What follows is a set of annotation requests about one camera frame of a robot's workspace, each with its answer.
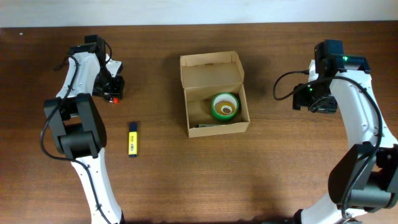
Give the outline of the orange and black stapler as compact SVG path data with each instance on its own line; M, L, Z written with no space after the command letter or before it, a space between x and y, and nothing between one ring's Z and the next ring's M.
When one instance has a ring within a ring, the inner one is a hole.
M113 103L113 104L119 104L119 98L117 98L117 97L109 97L108 99L107 99L107 101L109 102L109 103Z

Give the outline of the green tape roll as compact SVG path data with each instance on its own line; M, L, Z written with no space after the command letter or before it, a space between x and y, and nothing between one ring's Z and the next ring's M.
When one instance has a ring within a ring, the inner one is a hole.
M211 102L211 114L214 119L227 122L234 118L239 109L238 99L231 93L219 93Z

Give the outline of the small yellow tape roll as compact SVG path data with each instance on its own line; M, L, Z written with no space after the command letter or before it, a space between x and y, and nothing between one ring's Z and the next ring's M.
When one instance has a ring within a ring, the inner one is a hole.
M218 106L218 111L222 115L231 115L236 111L236 107L229 101L221 101Z

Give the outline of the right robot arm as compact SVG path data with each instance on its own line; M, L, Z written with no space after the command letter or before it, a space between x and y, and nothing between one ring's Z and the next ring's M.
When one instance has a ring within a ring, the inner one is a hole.
M364 57L346 55L340 40L314 48L308 83L294 88L293 109L340 111L349 150L330 172L328 192L298 210L294 223L344 223L397 203L397 139L377 105Z

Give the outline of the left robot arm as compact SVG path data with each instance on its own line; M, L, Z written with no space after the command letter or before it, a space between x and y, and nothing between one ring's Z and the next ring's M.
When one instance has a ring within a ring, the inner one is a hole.
M59 161L76 170L92 223L124 223L124 215L113 194L105 164L106 128L93 101L98 96L109 103L123 97L123 64L112 59L109 44L98 35L85 36L84 43L71 47L57 66L68 66L62 89L46 100L46 120L40 133L49 129Z

